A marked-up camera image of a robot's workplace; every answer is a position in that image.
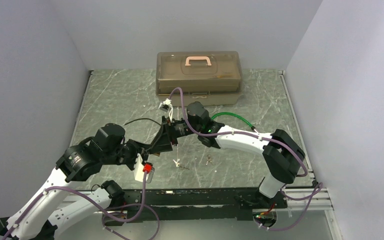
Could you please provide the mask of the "translucent brown plastic toolbox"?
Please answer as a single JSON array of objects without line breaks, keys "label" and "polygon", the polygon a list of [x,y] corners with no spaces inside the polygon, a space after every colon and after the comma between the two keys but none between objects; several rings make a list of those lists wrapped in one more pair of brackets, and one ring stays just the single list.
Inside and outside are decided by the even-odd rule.
[{"label": "translucent brown plastic toolbox", "polygon": [[243,74],[237,51],[159,52],[155,93],[162,102],[171,98],[180,106],[176,87],[182,88],[184,104],[235,105],[241,94]]}]

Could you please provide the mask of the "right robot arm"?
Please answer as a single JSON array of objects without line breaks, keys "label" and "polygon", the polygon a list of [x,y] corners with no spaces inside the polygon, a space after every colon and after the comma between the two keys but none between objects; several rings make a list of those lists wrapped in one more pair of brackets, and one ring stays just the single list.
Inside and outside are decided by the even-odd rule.
[{"label": "right robot arm", "polygon": [[234,149],[261,156],[269,169],[255,194],[256,203],[269,207],[278,191],[292,184],[299,171],[306,176],[305,153],[284,131],[258,133],[235,129],[211,119],[209,112],[198,101],[190,103],[183,110],[184,119],[175,120],[162,117],[160,129],[146,150],[149,154],[172,151],[178,138],[196,134],[198,140],[208,148]]}]

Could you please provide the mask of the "silver keys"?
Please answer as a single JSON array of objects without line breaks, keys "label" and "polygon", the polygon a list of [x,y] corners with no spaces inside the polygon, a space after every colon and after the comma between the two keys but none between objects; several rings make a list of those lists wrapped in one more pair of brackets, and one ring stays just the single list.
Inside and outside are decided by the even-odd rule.
[{"label": "silver keys", "polygon": [[189,170],[188,167],[184,166],[181,162],[180,162],[180,159],[178,158],[177,160],[173,159],[173,162],[175,164],[175,166],[181,170]]}]

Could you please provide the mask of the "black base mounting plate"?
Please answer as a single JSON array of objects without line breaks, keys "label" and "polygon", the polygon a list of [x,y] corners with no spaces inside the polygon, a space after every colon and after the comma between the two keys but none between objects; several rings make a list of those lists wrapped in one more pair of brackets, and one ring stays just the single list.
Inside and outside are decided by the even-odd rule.
[{"label": "black base mounting plate", "polygon": [[157,213],[161,221],[251,221],[262,212],[288,207],[281,193],[267,198],[256,187],[146,189],[145,204]]}]

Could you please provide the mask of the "green cable lock loop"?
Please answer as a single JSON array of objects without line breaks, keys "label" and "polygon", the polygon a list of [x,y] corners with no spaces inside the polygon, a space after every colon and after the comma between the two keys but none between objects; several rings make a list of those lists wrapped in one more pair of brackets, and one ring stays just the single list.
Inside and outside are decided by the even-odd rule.
[{"label": "green cable lock loop", "polygon": [[252,131],[254,132],[258,132],[257,128],[252,124],[250,123],[248,120],[246,120],[244,117],[236,114],[236,113],[232,113],[232,112],[219,112],[219,113],[216,113],[214,114],[211,119],[212,120],[215,120],[217,117],[220,117],[220,116],[231,116],[231,117],[235,117],[239,120],[241,120],[242,122],[244,122],[246,125],[248,125]]}]

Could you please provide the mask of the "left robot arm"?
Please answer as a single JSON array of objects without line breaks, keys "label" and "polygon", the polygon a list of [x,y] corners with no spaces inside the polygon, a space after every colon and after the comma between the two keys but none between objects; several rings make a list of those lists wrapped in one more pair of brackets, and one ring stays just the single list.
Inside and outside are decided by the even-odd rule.
[{"label": "left robot arm", "polygon": [[19,211],[0,218],[0,236],[5,240],[54,240],[96,211],[117,222],[133,221],[134,217],[122,216],[128,204],[124,190],[115,181],[107,180],[89,194],[76,187],[105,165],[125,165],[137,181],[146,185],[154,171],[147,161],[153,150],[153,144],[126,140],[122,126],[106,124],[94,136],[69,147]]}]

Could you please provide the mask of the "small silver key pair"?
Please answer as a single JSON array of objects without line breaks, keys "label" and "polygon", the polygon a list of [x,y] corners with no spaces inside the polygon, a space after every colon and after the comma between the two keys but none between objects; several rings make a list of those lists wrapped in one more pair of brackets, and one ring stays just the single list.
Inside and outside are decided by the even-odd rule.
[{"label": "small silver key pair", "polygon": [[205,163],[206,166],[208,165],[213,165],[213,159],[212,159],[212,156],[210,154],[207,155],[206,157],[206,163]]}]

